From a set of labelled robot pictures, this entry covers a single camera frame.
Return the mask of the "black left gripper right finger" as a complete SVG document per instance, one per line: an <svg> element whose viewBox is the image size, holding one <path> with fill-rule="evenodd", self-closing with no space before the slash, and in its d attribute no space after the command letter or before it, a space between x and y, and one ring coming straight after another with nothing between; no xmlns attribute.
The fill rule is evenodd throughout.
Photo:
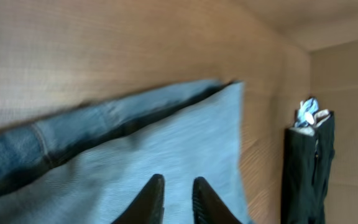
<svg viewBox="0 0 358 224"><path fill-rule="evenodd" d="M193 182L192 208L195 224L241 224L204 177Z"/></svg>

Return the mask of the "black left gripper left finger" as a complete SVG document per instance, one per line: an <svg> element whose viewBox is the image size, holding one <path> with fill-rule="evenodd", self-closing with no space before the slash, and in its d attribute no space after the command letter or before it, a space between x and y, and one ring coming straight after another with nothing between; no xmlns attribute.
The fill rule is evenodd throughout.
<svg viewBox="0 0 358 224"><path fill-rule="evenodd" d="M112 224L161 224L164 214L164 190L163 175L154 174Z"/></svg>

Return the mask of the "light blue denim jeans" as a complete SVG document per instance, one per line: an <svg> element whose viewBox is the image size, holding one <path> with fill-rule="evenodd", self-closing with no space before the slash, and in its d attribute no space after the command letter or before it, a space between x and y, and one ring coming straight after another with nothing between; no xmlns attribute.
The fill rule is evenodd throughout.
<svg viewBox="0 0 358 224"><path fill-rule="evenodd" d="M206 222L204 177L230 218L250 223L239 171L244 84L197 80L0 133L0 223L113 223L152 178L162 223Z"/></svg>

